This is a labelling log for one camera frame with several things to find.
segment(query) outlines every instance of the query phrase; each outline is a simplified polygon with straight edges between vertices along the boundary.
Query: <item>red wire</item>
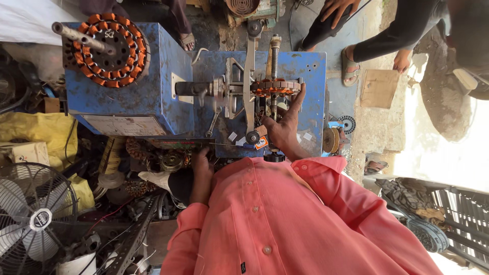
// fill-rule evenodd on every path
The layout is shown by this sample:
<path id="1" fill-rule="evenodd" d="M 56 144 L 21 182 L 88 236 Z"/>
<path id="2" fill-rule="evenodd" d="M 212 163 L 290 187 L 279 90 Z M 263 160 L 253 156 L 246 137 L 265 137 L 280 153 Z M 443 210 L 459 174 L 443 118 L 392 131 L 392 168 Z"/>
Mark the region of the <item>red wire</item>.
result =
<path id="1" fill-rule="evenodd" d="M 128 201 L 126 201 L 126 202 L 125 202 L 123 205 L 121 205 L 121 206 L 120 206 L 120 207 L 119 207 L 119 208 L 118 208 L 116 211 L 114 211 L 114 212 L 112 212 L 112 213 L 110 213 L 110 214 L 107 214 L 107 215 L 103 216 L 102 218 L 100 218 L 100 219 L 99 219 L 99 220 L 98 220 L 98 221 L 97 221 L 97 222 L 96 222 L 94 225 L 92 225 L 92 227 L 91 227 L 91 228 L 90 228 L 90 229 L 87 231 L 87 233 L 85 234 L 85 236 L 86 236 L 86 235 L 88 235 L 88 234 L 91 232 L 91 230 L 92 230 L 92 229 L 93 229 L 93 228 L 94 228 L 94 227 L 95 227 L 95 226 L 96 226 L 98 223 L 100 223 L 100 222 L 101 222 L 103 219 L 105 219 L 105 218 L 109 217 L 110 215 L 112 215 L 112 214 L 114 214 L 114 213 L 118 212 L 118 211 L 119 211 L 119 210 L 120 210 L 120 209 L 121 209 L 121 208 L 122 208 L 124 205 L 128 204 L 128 203 L 129 203 L 130 201 L 132 201 L 132 200 L 133 200 L 133 199 L 132 199 L 132 198 L 130 198 L 130 199 L 129 199 Z"/>

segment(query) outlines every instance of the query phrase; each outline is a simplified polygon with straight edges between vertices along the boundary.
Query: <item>pink shirt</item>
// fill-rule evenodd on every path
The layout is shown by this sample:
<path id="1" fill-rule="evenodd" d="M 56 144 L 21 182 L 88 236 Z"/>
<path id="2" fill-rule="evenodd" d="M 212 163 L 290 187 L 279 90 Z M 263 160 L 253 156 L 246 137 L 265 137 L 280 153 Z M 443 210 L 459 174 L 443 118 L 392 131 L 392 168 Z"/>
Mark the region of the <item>pink shirt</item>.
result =
<path id="1" fill-rule="evenodd" d="M 209 207 L 178 216 L 160 274 L 441 275 L 385 201 L 340 174 L 345 165 L 245 158 L 224 167 Z"/>

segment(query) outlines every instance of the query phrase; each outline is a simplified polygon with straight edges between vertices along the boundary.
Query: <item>fan grille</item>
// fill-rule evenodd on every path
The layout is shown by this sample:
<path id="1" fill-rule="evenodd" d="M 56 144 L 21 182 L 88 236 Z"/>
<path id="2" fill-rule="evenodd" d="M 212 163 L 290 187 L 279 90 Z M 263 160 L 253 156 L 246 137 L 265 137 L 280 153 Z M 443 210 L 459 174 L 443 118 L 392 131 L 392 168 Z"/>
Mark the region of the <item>fan grille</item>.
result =
<path id="1" fill-rule="evenodd" d="M 76 202 L 70 182 L 49 166 L 0 168 L 0 274 L 50 272 L 70 242 Z"/>

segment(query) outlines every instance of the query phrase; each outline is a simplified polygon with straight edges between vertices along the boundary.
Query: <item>shirt sleeve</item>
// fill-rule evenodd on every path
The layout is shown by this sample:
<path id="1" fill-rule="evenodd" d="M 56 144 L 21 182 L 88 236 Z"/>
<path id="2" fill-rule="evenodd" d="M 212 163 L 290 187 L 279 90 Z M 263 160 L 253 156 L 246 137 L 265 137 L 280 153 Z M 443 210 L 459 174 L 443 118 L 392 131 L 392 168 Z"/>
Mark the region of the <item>shirt sleeve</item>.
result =
<path id="1" fill-rule="evenodd" d="M 341 175 L 346 166 L 343 157 L 296 160 L 291 166 L 325 206 L 408 274 L 442 274 L 417 237 L 387 210 L 382 198 Z"/>
<path id="2" fill-rule="evenodd" d="M 209 207 L 190 204 L 177 218 L 178 229 L 168 242 L 160 274 L 192 275 L 199 252 L 200 232 Z"/>

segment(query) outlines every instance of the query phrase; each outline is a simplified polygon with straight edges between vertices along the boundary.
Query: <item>scrap parts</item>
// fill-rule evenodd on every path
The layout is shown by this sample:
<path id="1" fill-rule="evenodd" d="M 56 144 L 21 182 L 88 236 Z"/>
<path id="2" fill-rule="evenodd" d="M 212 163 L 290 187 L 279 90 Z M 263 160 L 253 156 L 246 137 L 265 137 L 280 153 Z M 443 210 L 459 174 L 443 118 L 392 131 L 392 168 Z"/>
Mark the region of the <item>scrap parts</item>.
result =
<path id="1" fill-rule="evenodd" d="M 94 14 L 80 24 L 79 33 L 58 22 L 52 29 L 68 38 L 69 43 L 64 43 L 65 54 L 70 55 L 68 61 L 101 86 L 127 86 L 143 76 L 149 66 L 151 55 L 146 37 L 122 16 Z"/>

